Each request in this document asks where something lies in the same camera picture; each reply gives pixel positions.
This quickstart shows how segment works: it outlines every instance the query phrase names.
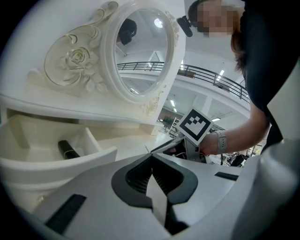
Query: white watch band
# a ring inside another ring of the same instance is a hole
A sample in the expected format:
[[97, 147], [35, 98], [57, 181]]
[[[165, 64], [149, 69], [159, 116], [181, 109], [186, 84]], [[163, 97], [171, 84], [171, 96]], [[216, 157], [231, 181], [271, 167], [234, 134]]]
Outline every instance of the white watch band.
[[227, 151], [227, 138], [222, 132], [214, 132], [217, 134], [217, 154], [226, 153]]

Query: oval mirror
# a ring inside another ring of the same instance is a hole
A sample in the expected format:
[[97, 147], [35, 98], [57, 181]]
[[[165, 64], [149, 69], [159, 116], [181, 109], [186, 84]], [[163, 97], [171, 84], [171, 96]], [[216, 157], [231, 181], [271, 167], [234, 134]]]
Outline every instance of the oval mirror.
[[151, 90], [162, 73], [168, 49], [163, 21], [154, 10], [139, 9], [119, 29], [115, 58], [123, 84], [132, 94]]

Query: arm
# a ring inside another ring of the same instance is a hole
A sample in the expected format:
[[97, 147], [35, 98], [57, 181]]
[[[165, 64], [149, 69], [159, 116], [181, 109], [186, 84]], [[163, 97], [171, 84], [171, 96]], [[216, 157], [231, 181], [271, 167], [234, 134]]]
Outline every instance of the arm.
[[[269, 121], [263, 111], [250, 102], [250, 119], [243, 125], [224, 131], [227, 138], [227, 152], [242, 151], [258, 144], [269, 129]], [[217, 154], [217, 134], [208, 134], [200, 143], [200, 152], [205, 155]]]

